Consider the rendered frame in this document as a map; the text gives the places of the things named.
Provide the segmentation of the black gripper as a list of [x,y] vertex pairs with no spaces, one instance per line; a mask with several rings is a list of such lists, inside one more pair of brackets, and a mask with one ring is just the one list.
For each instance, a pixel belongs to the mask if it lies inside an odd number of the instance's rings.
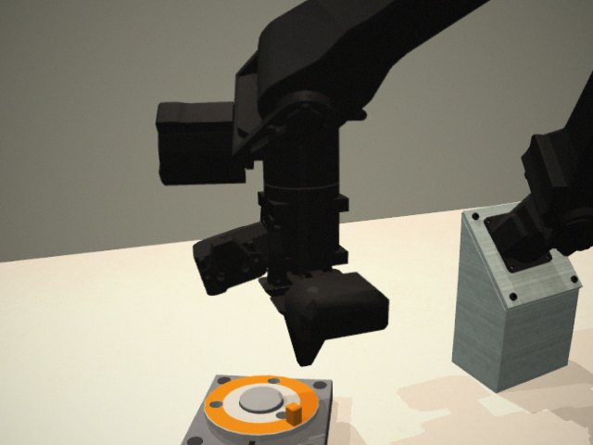
[[340,181],[321,187],[286,188],[264,184],[258,204],[281,227],[286,283],[258,281],[284,316],[299,366],[312,365],[325,340],[385,330],[390,299],[348,264],[339,245],[339,215],[349,211]]

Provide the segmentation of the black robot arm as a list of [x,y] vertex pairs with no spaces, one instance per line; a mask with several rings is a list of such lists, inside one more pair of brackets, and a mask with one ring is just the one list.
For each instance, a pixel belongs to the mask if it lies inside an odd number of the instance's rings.
[[[363,121],[386,74],[406,54],[489,0],[306,0],[270,22],[235,74],[233,101],[159,103],[164,186],[339,182],[340,128]],[[531,194],[484,224],[509,273],[593,247],[593,70],[564,128],[533,134],[521,156]],[[209,296],[260,278],[286,283],[281,227],[260,222],[193,245]],[[276,281],[279,278],[278,281]]]

